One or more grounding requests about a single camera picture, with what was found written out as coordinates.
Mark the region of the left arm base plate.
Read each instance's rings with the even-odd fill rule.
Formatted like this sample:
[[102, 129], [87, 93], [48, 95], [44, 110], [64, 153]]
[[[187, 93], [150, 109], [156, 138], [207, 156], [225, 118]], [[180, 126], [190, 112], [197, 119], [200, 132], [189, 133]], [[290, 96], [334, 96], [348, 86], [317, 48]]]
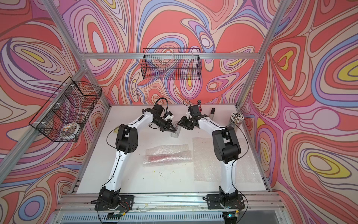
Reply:
[[95, 204], [96, 211], [130, 211], [133, 207], [134, 195], [119, 195], [108, 199], [99, 196]]

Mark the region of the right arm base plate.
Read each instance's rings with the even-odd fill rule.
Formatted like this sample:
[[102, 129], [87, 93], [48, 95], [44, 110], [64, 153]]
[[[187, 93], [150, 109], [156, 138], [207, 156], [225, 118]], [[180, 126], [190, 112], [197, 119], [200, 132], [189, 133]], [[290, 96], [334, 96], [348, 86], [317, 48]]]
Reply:
[[208, 194], [202, 199], [207, 203], [209, 210], [234, 209], [241, 211], [246, 208], [241, 194], [229, 197], [222, 196], [221, 194]]

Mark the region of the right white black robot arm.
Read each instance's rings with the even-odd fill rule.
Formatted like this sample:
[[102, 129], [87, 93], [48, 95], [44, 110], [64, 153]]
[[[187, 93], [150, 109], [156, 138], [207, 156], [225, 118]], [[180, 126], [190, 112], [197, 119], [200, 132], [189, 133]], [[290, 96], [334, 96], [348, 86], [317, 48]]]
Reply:
[[221, 162], [221, 184], [218, 194], [207, 194], [203, 200], [208, 209], [234, 209], [239, 212], [245, 208], [242, 194], [234, 186], [234, 164], [239, 159], [241, 148], [232, 126], [222, 127], [202, 114], [198, 105], [188, 107], [188, 115], [183, 116], [179, 126], [186, 130], [195, 127], [212, 135], [213, 152]]

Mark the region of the grey tape dispenser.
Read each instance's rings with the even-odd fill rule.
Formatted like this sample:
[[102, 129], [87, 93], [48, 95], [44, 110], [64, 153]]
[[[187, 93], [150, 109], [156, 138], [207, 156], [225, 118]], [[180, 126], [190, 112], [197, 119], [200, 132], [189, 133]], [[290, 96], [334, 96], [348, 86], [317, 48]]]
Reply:
[[171, 137], [178, 138], [182, 127], [177, 122], [177, 123], [175, 123], [174, 128], [175, 128], [175, 131], [171, 133]]

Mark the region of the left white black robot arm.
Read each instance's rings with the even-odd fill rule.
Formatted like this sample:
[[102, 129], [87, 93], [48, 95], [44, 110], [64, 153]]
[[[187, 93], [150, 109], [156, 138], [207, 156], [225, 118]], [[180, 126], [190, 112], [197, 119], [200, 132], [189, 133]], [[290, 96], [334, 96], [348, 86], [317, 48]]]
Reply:
[[161, 132], [174, 132], [172, 124], [174, 116], [168, 108], [155, 104], [153, 108], [146, 108], [142, 114], [129, 124], [121, 124], [115, 141], [116, 157], [108, 181], [101, 186], [95, 203], [96, 211], [128, 212], [131, 205], [125, 205], [120, 197], [125, 167], [132, 153], [139, 145], [138, 132], [141, 128], [155, 124]]

